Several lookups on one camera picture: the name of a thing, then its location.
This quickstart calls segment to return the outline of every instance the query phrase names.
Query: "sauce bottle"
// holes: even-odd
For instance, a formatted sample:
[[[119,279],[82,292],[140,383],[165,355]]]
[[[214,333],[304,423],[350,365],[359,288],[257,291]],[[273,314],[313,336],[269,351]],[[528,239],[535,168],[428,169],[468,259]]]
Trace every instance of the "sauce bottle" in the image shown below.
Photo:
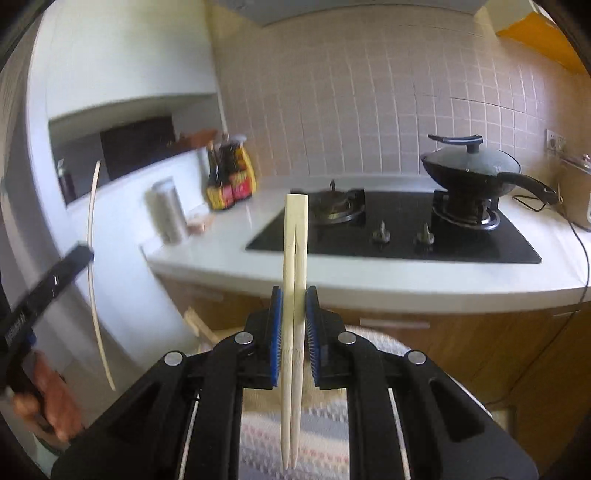
[[[207,180],[207,199],[212,210],[227,210],[234,206],[232,185],[220,162],[213,142],[207,144],[207,157],[209,159],[209,178]]]
[[[228,141],[228,133],[224,133],[224,143],[220,146],[220,154],[232,184],[232,195],[237,202],[252,196],[252,185],[248,178],[246,165],[237,162],[236,149],[239,146],[238,142]]]

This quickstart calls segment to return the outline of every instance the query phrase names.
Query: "wooden chopstick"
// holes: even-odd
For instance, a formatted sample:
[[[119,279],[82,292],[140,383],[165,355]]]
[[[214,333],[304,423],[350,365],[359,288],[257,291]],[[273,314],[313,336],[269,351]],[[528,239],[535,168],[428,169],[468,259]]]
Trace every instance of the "wooden chopstick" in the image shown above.
[[[308,253],[308,196],[297,196],[295,225],[295,288],[294,288],[294,340],[291,380],[290,465],[296,467],[301,419],[301,398],[304,383],[304,341],[306,338],[306,274]]]
[[[300,434],[307,239],[308,197],[289,194],[285,198],[281,319],[281,459],[284,469],[296,465]]]

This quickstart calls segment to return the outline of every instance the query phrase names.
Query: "wok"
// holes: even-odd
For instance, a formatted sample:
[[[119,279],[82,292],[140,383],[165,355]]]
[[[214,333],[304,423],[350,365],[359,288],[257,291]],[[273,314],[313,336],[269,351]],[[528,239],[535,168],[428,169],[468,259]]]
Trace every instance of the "wok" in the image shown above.
[[[443,164],[445,160],[442,161],[442,159],[452,158],[453,160],[454,151],[447,152],[445,157],[436,155],[437,152],[421,157],[425,171],[450,193],[478,199],[494,199],[506,195],[517,185],[528,190],[544,203],[555,205],[560,200],[552,188],[539,180],[521,174],[519,162],[511,155],[500,150],[494,151],[498,153],[492,155],[490,153],[483,155],[483,151],[479,148],[483,141],[481,135],[462,138],[429,135],[429,138],[448,145],[465,146],[467,149],[467,155],[463,151],[461,154],[457,153],[459,162],[447,161],[447,164]],[[499,166],[509,171],[498,171]]]

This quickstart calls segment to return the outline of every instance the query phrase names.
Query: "bottle label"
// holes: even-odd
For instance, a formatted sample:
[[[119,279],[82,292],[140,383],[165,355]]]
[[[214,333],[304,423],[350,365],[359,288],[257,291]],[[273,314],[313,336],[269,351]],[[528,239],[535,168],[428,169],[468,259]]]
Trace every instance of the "bottle label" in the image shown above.
[[[237,171],[230,175],[232,194],[236,200],[244,200],[252,194],[251,183],[248,180],[246,170]]]
[[[213,210],[225,210],[234,204],[232,187],[230,185],[207,187],[207,198]]]

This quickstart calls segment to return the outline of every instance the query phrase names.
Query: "gas stove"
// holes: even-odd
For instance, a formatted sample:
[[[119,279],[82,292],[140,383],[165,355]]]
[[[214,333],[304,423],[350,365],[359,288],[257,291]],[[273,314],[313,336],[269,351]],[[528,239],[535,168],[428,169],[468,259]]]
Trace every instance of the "gas stove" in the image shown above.
[[[305,193],[292,190],[292,193]],[[308,253],[481,263],[540,263],[498,199],[466,205],[447,192],[308,192]],[[329,200],[338,205],[330,205]],[[283,251],[284,212],[246,247]]]

